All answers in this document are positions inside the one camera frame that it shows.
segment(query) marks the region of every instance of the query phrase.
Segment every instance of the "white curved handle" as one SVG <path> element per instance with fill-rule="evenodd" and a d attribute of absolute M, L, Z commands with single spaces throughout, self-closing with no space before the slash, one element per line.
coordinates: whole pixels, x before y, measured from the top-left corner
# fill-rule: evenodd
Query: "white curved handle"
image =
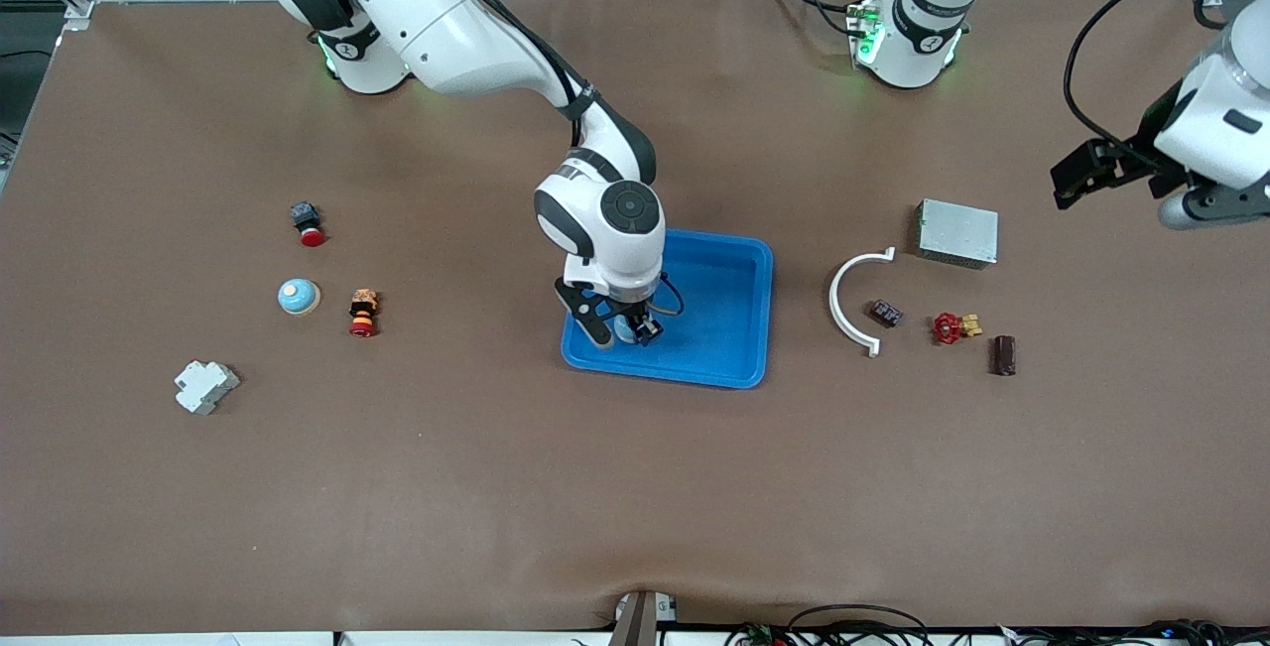
<path fill-rule="evenodd" d="M 869 348 L 869 357 L 876 358 L 878 353 L 881 352 L 881 340 L 872 338 L 872 335 L 862 333 L 862 330 L 856 329 L 847 320 L 847 316 L 842 312 L 842 303 L 838 302 L 838 284 L 842 284 L 842 277 L 851 270 L 852 267 L 861 265 L 861 263 L 890 263 L 895 260 L 895 247 L 886 249 L 885 253 L 880 254 L 860 254 L 860 256 L 848 260 L 841 267 L 838 274 L 833 275 L 833 280 L 829 284 L 829 316 L 833 316 L 833 324 L 838 324 L 838 329 L 843 334 L 847 334 L 847 339 L 861 344 L 864 348 Z"/>

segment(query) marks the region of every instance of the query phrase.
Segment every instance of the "brown tabletop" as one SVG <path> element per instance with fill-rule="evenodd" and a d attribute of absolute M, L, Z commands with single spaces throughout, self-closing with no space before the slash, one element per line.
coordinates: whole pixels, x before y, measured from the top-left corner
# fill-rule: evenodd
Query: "brown tabletop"
<path fill-rule="evenodd" d="M 513 4 L 653 137 L 672 226 L 771 244 L 748 392 L 561 360 L 531 195 L 568 129 L 536 95 L 358 98 L 272 4 L 102 5 L 0 202 L 0 631 L 573 628 L 634 588 L 688 621 L 1270 621 L 1265 226 L 1050 198 L 1102 1 L 979 0 L 918 91 L 781 0 Z M 1077 93 L 1130 132 L 1208 38 L 1189 0 L 1133 0 Z M 908 315 L 869 360 L 824 289 L 922 198 L 998 211 L 1001 263 L 853 270 L 870 330 L 872 298 Z M 302 320 L 292 275 L 325 293 Z M 376 339 L 347 334 L 359 286 Z M 936 346 L 946 311 L 987 334 Z M 1019 376 L 988 373 L 994 334 Z M 173 401 L 190 358 L 244 378 L 212 416 Z"/>

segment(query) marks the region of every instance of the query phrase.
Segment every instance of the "blue and white round object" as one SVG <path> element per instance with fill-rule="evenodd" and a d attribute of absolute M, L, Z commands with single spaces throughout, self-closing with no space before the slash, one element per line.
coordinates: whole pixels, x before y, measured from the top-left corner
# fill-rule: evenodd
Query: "blue and white round object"
<path fill-rule="evenodd" d="M 318 307 L 321 292 L 309 279 L 286 279 L 278 288 L 278 306 L 291 316 L 305 316 Z"/>

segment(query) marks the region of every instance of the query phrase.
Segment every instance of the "blue tray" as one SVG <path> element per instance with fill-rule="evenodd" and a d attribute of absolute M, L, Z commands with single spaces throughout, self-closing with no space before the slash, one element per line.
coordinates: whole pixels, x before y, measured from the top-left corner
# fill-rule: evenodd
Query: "blue tray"
<path fill-rule="evenodd" d="M 720 388 L 758 385 L 767 371 L 772 249 L 747 236 L 667 230 L 662 269 L 687 306 L 681 316 L 658 316 L 665 334 L 649 346 L 615 340 L 603 352 L 566 316 L 564 360 L 584 371 Z M 657 298 L 659 306 L 676 306 L 664 286 Z"/>

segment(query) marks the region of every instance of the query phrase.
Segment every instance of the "silver box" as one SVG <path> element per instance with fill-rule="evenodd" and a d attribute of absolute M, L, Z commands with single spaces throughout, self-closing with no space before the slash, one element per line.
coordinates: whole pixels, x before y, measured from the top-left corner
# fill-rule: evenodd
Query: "silver box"
<path fill-rule="evenodd" d="M 997 212 L 922 199 L 917 207 L 917 254 L 966 269 L 997 263 Z"/>

